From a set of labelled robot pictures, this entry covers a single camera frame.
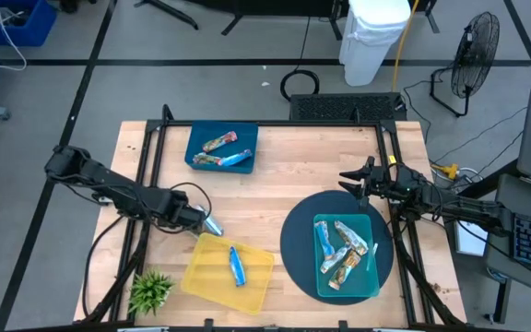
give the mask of black round plate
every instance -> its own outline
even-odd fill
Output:
[[[317,293],[314,266],[313,219],[318,214],[367,214],[372,221],[372,236],[378,243],[376,267],[380,287],[393,266],[393,243],[381,214],[373,206],[360,211],[358,201],[347,192],[325,191],[304,198],[286,217],[280,236],[282,261],[292,280],[309,296],[330,304],[354,304],[368,298],[328,298]]]

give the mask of black fan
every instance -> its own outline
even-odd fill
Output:
[[[468,26],[458,45],[456,58],[451,65],[438,69],[431,74],[430,96],[443,107],[454,113],[456,117],[465,116],[468,113],[470,96],[474,95],[485,82],[490,67],[493,64],[497,44],[499,43],[499,20],[490,12],[484,12],[475,16]],[[465,112],[459,113],[434,94],[436,75],[447,70],[452,70],[452,92],[466,99]]]

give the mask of small succulent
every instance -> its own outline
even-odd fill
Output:
[[[157,314],[157,309],[165,303],[173,285],[175,282],[170,277],[165,277],[155,270],[149,270],[142,276],[135,275],[135,283],[130,289],[128,312],[148,314],[152,310],[153,314]]]

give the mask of concrete floor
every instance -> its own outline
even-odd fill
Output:
[[[298,58],[301,53],[306,18],[244,18],[223,37],[219,32],[231,15],[177,0],[170,3],[195,18],[201,30],[194,31],[152,6],[133,8],[132,2],[119,1],[100,59]],[[531,2],[513,3],[531,40]],[[82,2],[77,14],[60,13],[44,46],[21,49],[29,59],[50,62],[31,65],[23,72],[0,69],[0,105],[12,112],[9,121],[0,121],[0,304],[41,195],[45,180],[42,167],[61,137],[87,64],[81,61],[56,66],[54,60],[89,59],[108,4],[109,0],[100,0],[95,6]],[[463,27],[486,10],[501,22],[496,58],[529,60],[503,0],[439,0],[433,13],[441,33],[433,34],[425,17],[415,18],[404,59],[452,60]],[[344,19],[340,20],[342,30],[343,24]],[[337,59],[339,46],[329,24],[312,19],[304,57]],[[387,57],[394,56],[395,47]],[[0,59],[15,57],[9,48],[0,47]],[[177,119],[288,119],[289,104],[279,95],[278,82],[292,68],[98,65],[88,83],[70,144],[87,148],[95,159],[109,165],[119,124],[158,118],[163,103],[171,106]],[[322,93],[385,92],[393,74],[392,67],[382,67],[371,85],[352,88],[346,85],[341,66],[305,68],[317,73]],[[399,88],[427,79],[434,69],[401,67]],[[262,87],[263,82],[271,85]],[[433,123],[427,142],[430,156],[440,157],[525,107],[530,83],[531,66],[493,67],[472,99],[469,116],[458,120],[430,100],[427,84],[411,89],[416,109]],[[297,77],[289,82],[291,92],[311,90],[312,83],[306,79]],[[456,107],[463,106],[449,91],[449,84],[438,87],[437,93]],[[524,117],[524,113],[519,114],[442,162],[482,168],[522,130]],[[410,109],[408,118],[419,119]],[[516,144],[484,174],[514,159],[518,150]],[[54,189],[7,329],[71,322],[97,216],[96,207],[64,188]],[[497,283],[485,277],[480,260],[454,254],[454,261],[468,321],[488,326],[481,316],[494,309]],[[515,285],[507,323],[493,327],[531,331],[531,290]]]

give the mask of yellow plastic tray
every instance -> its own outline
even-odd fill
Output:
[[[239,253],[247,283],[235,286],[229,252]],[[185,270],[182,289],[247,314],[259,314],[272,278],[274,255],[249,245],[203,233],[195,245],[192,261]]]

